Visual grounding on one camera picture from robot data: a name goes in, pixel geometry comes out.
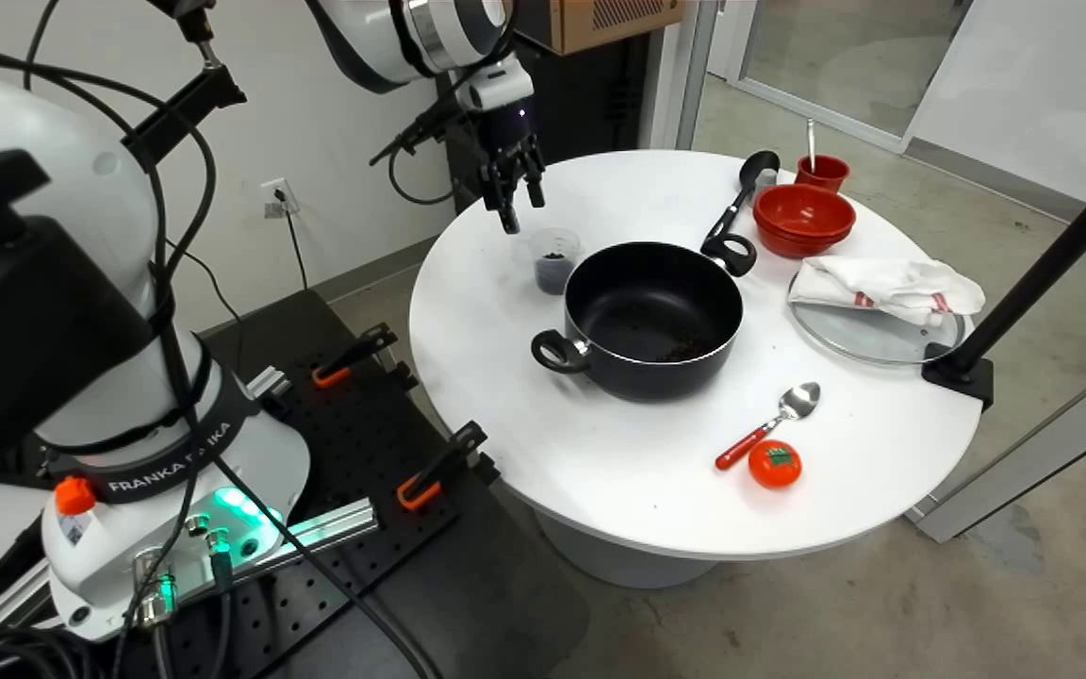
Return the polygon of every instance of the silver spoon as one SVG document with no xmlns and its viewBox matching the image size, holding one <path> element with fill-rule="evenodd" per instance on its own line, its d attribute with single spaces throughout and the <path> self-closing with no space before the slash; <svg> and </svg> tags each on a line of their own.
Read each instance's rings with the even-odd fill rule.
<svg viewBox="0 0 1086 679">
<path fill-rule="evenodd" d="M 771 423 L 761 423 L 758 431 L 751 431 L 747 439 L 739 439 L 732 450 L 723 450 L 718 457 L 718 466 L 729 470 L 736 466 L 761 439 L 771 439 L 785 420 L 806 420 L 820 407 L 820 379 L 795 384 L 778 400 L 778 416 Z"/>
</svg>

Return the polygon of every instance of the towel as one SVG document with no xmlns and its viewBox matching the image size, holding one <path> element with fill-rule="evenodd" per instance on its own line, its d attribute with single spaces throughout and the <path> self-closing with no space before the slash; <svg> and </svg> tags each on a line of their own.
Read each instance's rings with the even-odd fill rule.
<svg viewBox="0 0 1086 679">
<path fill-rule="evenodd" d="M 878 308 L 923 333 L 984 300 L 984 286 L 944 260 L 806 257 L 792 286 L 792 305 Z"/>
</svg>

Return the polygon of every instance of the electrical outlet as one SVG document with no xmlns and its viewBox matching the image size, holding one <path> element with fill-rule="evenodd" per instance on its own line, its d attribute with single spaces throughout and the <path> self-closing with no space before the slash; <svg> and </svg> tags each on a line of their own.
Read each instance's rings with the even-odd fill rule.
<svg viewBox="0 0 1086 679">
<path fill-rule="evenodd" d="M 288 217 L 288 213 L 299 213 L 299 212 L 301 212 L 301 205 L 296 198 L 288 178 L 267 178 L 267 182 L 259 186 L 259 191 L 264 191 L 264 217 Z"/>
</svg>

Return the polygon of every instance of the black pole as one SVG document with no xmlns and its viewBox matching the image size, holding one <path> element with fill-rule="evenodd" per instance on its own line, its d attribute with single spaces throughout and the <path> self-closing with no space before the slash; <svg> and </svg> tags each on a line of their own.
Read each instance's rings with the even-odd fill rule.
<svg viewBox="0 0 1086 679">
<path fill-rule="evenodd" d="M 1086 206 L 953 354 L 923 366 L 923 377 L 992 405 L 992 366 L 984 354 L 1076 266 L 1076 260 L 1084 260 L 1084 254 Z"/>
</svg>

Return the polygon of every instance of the wall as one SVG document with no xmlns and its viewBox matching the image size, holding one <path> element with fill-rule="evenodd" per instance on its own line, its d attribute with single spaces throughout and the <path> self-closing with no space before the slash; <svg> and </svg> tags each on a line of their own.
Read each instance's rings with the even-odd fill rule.
<svg viewBox="0 0 1086 679">
<path fill-rule="evenodd" d="M 1086 2 L 978 0 L 912 134 L 1086 198 Z"/>
<path fill-rule="evenodd" d="M 0 0 L 4 52 L 27 52 L 39 10 L 42 0 Z M 210 260 L 242 314 L 299 290 L 288 225 L 259 217 L 257 186 L 264 178 L 292 178 L 301 198 L 299 222 L 312 281 L 420 246 L 449 222 L 449 206 L 411 206 L 396 198 L 382 164 L 365 164 L 433 103 L 429 83 L 384 96 L 358 89 L 327 59 L 306 2 L 228 0 L 215 10 L 215 32 L 215 50 L 235 66 L 250 107 L 205 124 L 220 154 L 220 198 L 195 254 Z M 102 71 L 156 95 L 175 95 L 199 71 L 199 52 L 149 0 L 66 0 L 42 59 Z M 445 191 L 449 182 L 433 144 L 404 157 L 401 172 L 423 196 Z M 185 222 L 199 196 L 199 157 L 179 151 L 161 178 L 175 222 Z M 179 278 L 179 296 L 190 328 L 228 319 L 194 264 Z"/>
</svg>

